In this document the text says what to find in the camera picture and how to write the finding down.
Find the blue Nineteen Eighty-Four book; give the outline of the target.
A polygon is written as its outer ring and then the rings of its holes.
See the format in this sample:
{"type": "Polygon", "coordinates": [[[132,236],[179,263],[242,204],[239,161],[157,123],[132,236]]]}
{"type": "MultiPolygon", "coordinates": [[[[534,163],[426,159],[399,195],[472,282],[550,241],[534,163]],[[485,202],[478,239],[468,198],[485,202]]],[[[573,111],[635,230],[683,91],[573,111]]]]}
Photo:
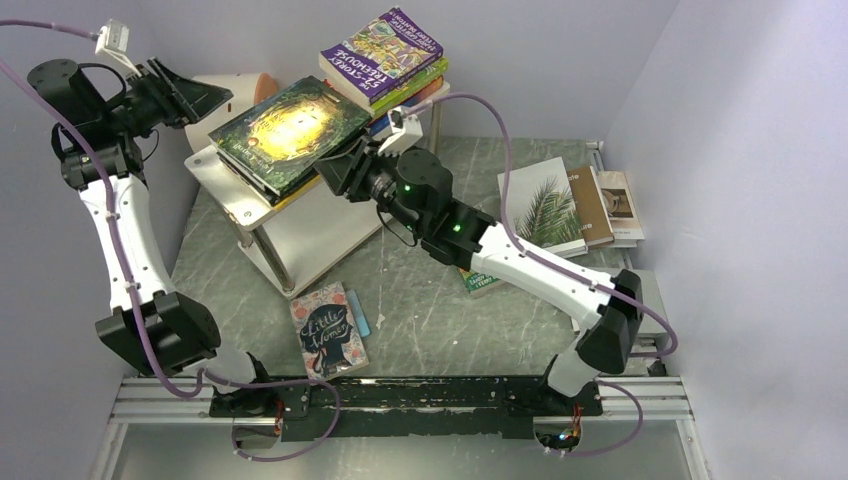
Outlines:
{"type": "Polygon", "coordinates": [[[281,187],[274,187],[269,182],[262,180],[258,174],[250,172],[247,167],[229,158],[226,154],[219,151],[216,154],[233,174],[263,197],[271,206],[281,204],[284,200],[292,198],[297,191],[306,187],[310,182],[319,180],[318,174],[313,169],[307,169],[301,173],[285,175],[283,185],[281,187]]]}

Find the yellow Little Prince book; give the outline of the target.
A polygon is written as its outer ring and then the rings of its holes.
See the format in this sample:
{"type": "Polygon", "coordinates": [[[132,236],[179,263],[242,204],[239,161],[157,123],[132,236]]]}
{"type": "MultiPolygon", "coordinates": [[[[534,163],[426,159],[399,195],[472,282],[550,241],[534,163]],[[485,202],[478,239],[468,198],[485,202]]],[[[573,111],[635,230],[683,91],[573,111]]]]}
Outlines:
{"type": "Polygon", "coordinates": [[[303,197],[306,193],[308,193],[310,190],[312,190],[316,186],[320,185],[322,182],[323,182],[322,177],[320,175],[315,175],[313,178],[311,178],[310,180],[305,182],[302,186],[297,188],[291,194],[282,198],[279,202],[274,204],[271,207],[271,209],[273,211],[276,211],[276,212],[285,209],[288,205],[292,204],[293,202],[295,202],[299,198],[303,197]]]}

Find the white two-tier shelf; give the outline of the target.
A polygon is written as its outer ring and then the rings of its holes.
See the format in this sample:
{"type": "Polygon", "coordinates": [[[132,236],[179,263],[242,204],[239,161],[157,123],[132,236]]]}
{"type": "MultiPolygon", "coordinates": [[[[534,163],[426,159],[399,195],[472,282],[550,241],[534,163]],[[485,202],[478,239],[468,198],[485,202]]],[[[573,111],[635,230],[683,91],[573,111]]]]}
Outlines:
{"type": "Polygon", "coordinates": [[[211,196],[240,250],[289,299],[381,227],[374,204],[351,204],[324,182],[273,211],[223,164],[211,144],[187,158],[185,166],[211,196]]]}

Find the white palm leaf book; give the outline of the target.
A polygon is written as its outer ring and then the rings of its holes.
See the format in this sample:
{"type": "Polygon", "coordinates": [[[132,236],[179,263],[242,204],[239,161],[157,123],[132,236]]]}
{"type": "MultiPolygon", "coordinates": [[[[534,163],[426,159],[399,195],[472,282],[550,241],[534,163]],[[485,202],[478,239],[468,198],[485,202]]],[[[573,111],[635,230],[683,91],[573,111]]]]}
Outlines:
{"type": "Polygon", "coordinates": [[[506,193],[502,218],[522,245],[535,245],[563,258],[588,251],[561,157],[501,173],[497,181],[506,193]]]}

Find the green 104-storey treehouse book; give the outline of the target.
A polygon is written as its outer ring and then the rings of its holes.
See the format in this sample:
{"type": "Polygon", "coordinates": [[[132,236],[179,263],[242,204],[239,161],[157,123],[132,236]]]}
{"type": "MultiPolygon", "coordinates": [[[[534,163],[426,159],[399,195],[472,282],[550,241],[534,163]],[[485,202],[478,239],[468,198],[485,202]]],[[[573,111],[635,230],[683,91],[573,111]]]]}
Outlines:
{"type": "Polygon", "coordinates": [[[458,269],[458,272],[461,276],[465,290],[471,297],[474,298],[480,297],[489,290],[500,287],[504,284],[501,279],[491,275],[468,271],[461,268],[458,269]]]}

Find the white tape roll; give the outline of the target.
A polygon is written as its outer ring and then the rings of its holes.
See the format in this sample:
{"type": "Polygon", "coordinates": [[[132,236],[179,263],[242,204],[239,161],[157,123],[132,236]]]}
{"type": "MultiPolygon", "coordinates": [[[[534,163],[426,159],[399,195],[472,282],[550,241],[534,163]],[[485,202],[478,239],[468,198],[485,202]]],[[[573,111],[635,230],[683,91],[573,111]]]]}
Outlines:
{"type": "Polygon", "coordinates": [[[193,80],[219,86],[231,91],[233,96],[217,107],[200,122],[184,128],[193,153],[211,144],[208,134],[219,126],[280,90],[277,81],[268,73],[239,73],[228,75],[198,75],[193,80]]]}

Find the floral Little Women book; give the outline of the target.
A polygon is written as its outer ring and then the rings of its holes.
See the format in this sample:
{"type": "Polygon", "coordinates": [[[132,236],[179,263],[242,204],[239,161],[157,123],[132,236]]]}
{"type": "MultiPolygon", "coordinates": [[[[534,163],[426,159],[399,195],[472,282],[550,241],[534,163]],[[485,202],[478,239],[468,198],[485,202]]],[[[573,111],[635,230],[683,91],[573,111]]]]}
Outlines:
{"type": "Polygon", "coordinates": [[[308,378],[327,381],[369,365],[341,282],[293,299],[290,312],[308,378]]]}

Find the white magazine with photo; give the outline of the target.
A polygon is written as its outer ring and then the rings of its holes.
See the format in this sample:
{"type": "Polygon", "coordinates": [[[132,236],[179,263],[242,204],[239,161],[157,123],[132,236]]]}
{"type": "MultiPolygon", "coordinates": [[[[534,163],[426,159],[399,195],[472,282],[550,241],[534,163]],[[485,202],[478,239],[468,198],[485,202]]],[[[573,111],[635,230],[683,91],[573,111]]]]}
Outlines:
{"type": "Polygon", "coordinates": [[[638,247],[645,240],[645,234],[626,175],[621,171],[600,171],[597,182],[614,236],[612,246],[638,247]]]}

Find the light blue glue stick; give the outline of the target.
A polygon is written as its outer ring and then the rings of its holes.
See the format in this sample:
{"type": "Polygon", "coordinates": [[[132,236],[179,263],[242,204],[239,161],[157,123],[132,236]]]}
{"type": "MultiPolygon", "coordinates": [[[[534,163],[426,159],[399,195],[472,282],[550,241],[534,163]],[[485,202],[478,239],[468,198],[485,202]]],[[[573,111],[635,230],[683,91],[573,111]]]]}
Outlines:
{"type": "Polygon", "coordinates": [[[346,298],[351,307],[360,336],[362,338],[367,338],[370,335],[371,330],[357,293],[354,290],[347,290],[346,298]]]}

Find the purple treehouse book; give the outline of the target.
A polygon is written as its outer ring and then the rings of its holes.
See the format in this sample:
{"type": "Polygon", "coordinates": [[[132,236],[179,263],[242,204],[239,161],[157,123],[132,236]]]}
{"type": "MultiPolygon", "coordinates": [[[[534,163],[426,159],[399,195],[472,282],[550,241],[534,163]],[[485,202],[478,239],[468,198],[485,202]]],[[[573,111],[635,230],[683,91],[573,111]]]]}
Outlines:
{"type": "Polygon", "coordinates": [[[368,109],[443,57],[444,48],[400,7],[319,53],[330,85],[368,109]]]}

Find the grey laptop box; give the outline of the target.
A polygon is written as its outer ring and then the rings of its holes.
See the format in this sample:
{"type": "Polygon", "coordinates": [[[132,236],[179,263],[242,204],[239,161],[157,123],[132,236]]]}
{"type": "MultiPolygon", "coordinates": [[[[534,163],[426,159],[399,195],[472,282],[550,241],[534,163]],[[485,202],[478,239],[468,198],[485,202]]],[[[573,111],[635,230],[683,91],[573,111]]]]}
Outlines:
{"type": "MultiPolygon", "coordinates": [[[[666,323],[669,322],[654,273],[648,270],[633,268],[587,266],[577,266],[576,271],[580,276],[585,277],[590,281],[596,280],[598,283],[601,282],[601,276],[612,279],[618,277],[622,271],[630,271],[640,279],[641,302],[662,317],[666,323]]],[[[605,313],[612,297],[602,292],[595,292],[593,293],[593,296],[598,297],[598,299],[590,300],[587,306],[590,307],[598,316],[601,316],[605,313]]],[[[672,336],[668,333],[667,329],[660,325],[655,318],[647,313],[642,314],[642,322],[638,330],[638,338],[639,340],[653,340],[658,352],[668,350],[674,345],[672,336]]]]}

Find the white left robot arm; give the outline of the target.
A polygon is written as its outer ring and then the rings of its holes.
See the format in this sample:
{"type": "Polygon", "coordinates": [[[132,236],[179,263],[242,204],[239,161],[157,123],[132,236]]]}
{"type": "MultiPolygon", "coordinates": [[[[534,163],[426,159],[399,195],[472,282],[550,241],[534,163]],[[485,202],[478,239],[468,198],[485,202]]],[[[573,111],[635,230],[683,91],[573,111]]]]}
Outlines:
{"type": "Polygon", "coordinates": [[[90,214],[109,273],[110,313],[99,340],[144,375],[214,379],[221,392],[261,416],[277,388],[249,353],[225,346],[209,309],[179,293],[156,243],[138,139],[160,126],[195,124],[230,100],[223,87],[177,75],[158,60],[122,77],[104,98],[86,65],[54,59],[27,75],[30,91],[57,116],[51,145],[65,183],[90,214]]]}

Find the dark green garden book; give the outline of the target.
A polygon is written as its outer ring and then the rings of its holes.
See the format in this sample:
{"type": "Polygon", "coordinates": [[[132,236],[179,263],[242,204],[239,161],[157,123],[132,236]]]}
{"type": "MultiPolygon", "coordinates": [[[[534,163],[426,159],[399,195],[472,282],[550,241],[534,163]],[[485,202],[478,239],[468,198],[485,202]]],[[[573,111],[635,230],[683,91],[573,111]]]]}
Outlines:
{"type": "Polygon", "coordinates": [[[371,115],[314,76],[304,77],[208,134],[217,151],[281,187],[358,139],[371,115]]]}

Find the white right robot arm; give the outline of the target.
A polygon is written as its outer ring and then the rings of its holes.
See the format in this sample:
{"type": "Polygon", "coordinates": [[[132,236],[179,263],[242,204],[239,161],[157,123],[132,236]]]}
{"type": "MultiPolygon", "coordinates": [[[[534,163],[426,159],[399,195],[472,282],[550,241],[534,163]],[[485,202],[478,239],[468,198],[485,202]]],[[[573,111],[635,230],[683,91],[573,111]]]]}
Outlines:
{"type": "Polygon", "coordinates": [[[643,319],[638,274],[592,270],[520,243],[504,224],[454,197],[452,172],[437,156],[419,147],[385,155],[379,147],[363,137],[314,168],[334,195],[351,203],[374,201],[377,211],[406,227],[432,259],[496,277],[578,323],[577,338],[545,371],[539,398],[548,412],[565,413],[585,384],[625,371],[643,319]]]}

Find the green treehouse book in stack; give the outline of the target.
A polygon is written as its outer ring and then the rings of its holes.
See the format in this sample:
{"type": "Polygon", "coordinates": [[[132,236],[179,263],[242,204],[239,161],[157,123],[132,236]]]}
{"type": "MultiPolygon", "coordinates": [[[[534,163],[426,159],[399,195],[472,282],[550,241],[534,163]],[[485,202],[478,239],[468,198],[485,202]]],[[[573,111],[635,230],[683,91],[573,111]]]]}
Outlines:
{"type": "Polygon", "coordinates": [[[396,107],[410,99],[426,99],[437,92],[444,84],[444,74],[450,65],[449,59],[442,57],[429,66],[404,81],[397,87],[389,90],[369,106],[372,120],[386,114],[391,108],[396,107]]]}

